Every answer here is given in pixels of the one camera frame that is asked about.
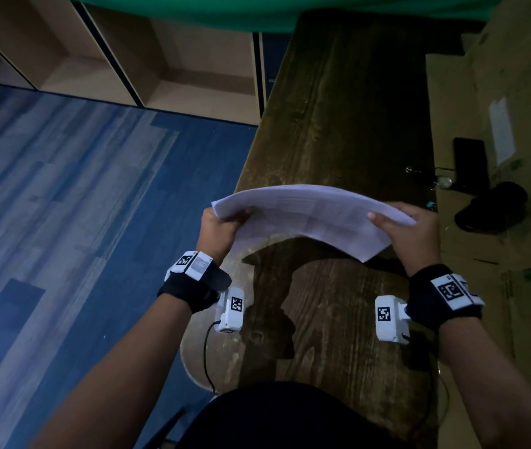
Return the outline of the person's left forearm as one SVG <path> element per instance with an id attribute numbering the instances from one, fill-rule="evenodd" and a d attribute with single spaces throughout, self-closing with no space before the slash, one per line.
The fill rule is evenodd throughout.
<path id="1" fill-rule="evenodd" d="M 160 295 L 70 392 L 29 449 L 132 449 L 191 316 L 185 301 Z"/>

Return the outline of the white printed paper sheet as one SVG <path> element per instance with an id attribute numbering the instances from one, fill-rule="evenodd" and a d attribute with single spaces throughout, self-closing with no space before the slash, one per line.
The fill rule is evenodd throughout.
<path id="1" fill-rule="evenodd" d="M 389 204 L 340 188 L 318 185 L 283 185 L 240 191 L 212 202 L 220 219 L 252 208 L 236 234 L 231 253 L 261 249 L 288 236 L 321 241 L 364 263 L 391 244 L 388 234 L 368 219 L 370 212 L 400 226 L 416 221 Z"/>

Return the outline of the black smartphone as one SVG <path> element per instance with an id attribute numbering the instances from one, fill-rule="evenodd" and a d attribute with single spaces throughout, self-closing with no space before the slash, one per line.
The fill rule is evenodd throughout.
<path id="1" fill-rule="evenodd" d="M 485 143 L 479 139 L 455 137 L 452 140 L 455 180 L 451 190 L 479 196 L 490 189 Z"/>

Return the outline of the person's left hand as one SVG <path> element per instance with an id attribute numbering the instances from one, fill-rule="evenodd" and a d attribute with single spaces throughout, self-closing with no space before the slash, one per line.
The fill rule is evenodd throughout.
<path id="1" fill-rule="evenodd" d="M 230 252 L 240 227 L 226 223 L 227 218 L 217 217 L 213 207 L 208 207 L 202 214 L 200 233 L 195 250 L 200 251 L 220 266 Z"/>

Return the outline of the person's right forearm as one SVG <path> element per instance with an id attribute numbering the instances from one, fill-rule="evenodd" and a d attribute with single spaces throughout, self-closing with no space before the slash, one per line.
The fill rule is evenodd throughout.
<path id="1" fill-rule="evenodd" d="M 531 449 L 531 384 L 482 322 L 451 319 L 439 343 L 482 449 Z"/>

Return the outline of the beige wooden shelf unit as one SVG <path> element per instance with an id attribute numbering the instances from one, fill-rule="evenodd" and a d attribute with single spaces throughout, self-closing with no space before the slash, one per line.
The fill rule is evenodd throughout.
<path id="1" fill-rule="evenodd" d="M 261 35 L 78 0 L 0 0 L 0 84 L 258 125 Z"/>

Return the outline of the large brown cardboard box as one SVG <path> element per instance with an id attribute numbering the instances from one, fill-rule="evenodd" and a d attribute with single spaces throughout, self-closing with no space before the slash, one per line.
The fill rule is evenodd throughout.
<path id="1" fill-rule="evenodd" d="M 503 0 L 478 35 L 464 35 L 464 56 L 426 56 L 434 161 L 455 180 L 453 139 L 485 143 L 490 187 L 514 182 L 529 199 L 524 220 L 502 234 L 459 229 L 456 213 L 473 196 L 437 188 L 441 255 L 486 302 L 484 325 L 531 384 L 531 0 Z M 507 98 L 516 153 L 496 165 L 488 107 Z"/>

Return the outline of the person's black shirt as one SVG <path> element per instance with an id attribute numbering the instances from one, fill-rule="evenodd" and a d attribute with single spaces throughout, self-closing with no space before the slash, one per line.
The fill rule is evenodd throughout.
<path id="1" fill-rule="evenodd" d="M 219 395 L 176 449 L 415 449 L 339 399 L 296 382 L 262 383 Z"/>

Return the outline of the black pouch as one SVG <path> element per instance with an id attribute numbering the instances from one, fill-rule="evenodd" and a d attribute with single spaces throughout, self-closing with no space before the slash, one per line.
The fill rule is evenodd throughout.
<path id="1" fill-rule="evenodd" d="M 474 234 L 502 234 L 524 220 L 529 195 L 514 182 L 501 182 L 475 197 L 454 216 L 456 226 Z"/>

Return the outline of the green cloth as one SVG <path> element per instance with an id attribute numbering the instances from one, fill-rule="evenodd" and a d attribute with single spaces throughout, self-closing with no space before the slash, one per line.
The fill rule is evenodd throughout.
<path id="1" fill-rule="evenodd" d="M 291 33 L 318 9 L 487 22 L 502 0 L 75 0 L 126 14 L 215 29 Z"/>

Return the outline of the person's right hand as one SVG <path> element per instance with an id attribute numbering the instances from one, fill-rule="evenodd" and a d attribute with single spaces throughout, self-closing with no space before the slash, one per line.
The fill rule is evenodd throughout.
<path id="1" fill-rule="evenodd" d="M 417 227 L 411 230 L 383 230 L 411 278 L 420 270 L 441 263 L 441 237 L 438 215 L 424 208 L 403 202 L 389 202 L 390 206 L 411 215 Z"/>

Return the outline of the white label on cardboard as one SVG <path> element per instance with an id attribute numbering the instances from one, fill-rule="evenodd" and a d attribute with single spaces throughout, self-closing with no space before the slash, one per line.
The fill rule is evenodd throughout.
<path id="1" fill-rule="evenodd" d="M 514 132 L 508 112 L 507 98 L 495 100 L 488 107 L 488 116 L 493 137 L 495 162 L 500 166 L 516 153 Z"/>

